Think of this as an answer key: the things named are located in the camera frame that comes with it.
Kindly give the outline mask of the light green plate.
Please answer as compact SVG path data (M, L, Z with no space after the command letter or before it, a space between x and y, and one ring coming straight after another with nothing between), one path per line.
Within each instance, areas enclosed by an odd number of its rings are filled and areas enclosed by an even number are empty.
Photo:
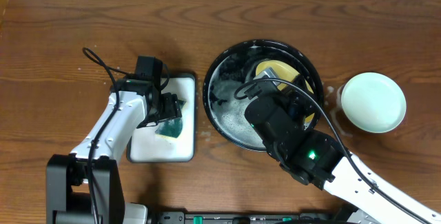
M348 80L340 100L346 117L357 128L376 134L396 129L407 111L400 86L377 72L364 72Z

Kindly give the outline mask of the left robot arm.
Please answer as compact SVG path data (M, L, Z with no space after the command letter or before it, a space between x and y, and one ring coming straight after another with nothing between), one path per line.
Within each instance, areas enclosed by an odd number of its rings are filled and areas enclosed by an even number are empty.
M147 223L147 207L125 202L118 164L134 131L181 116L159 83L121 79L90 133L46 165L47 223Z

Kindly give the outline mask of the yellow plate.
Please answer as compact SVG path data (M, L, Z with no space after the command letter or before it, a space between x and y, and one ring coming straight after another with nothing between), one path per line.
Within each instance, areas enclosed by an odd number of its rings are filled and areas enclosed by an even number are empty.
M290 81L290 82L294 82L294 79L300 74L299 71L297 71L296 69L294 69L293 67L291 67L290 65L288 65L285 62L282 61L278 61L278 60L268 60L268 61L263 61L261 63L259 63L256 67L256 71L255 73L259 73L261 72L263 69L268 68L268 67L272 67L275 72L277 73L277 75L279 76L279 79L283 79L286 81ZM304 80L306 88L308 89L308 91L310 91L312 94L314 94L314 91L312 90L311 86L309 85L309 83ZM287 87L287 85L285 84L281 84L279 86L277 86L278 90L282 91ZM310 114L308 117L306 117L305 119L305 125L309 125L311 123L311 121L314 118L314 114Z

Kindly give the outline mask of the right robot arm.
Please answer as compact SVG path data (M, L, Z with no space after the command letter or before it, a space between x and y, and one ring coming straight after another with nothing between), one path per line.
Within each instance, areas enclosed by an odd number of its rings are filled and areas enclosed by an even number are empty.
M284 94L276 83L256 79L240 86L234 96L251 101L245 118L282 170L303 185L313 184L355 205L379 223L440 222L440 213L378 176L338 134L305 128L308 115L325 116L325 111L307 89L290 83Z

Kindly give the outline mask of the green sponge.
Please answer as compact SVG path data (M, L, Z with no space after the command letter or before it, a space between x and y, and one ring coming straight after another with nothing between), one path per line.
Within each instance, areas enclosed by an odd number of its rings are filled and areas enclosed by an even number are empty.
M167 120L158 125L155 134L177 139L183 130L183 120L181 117Z

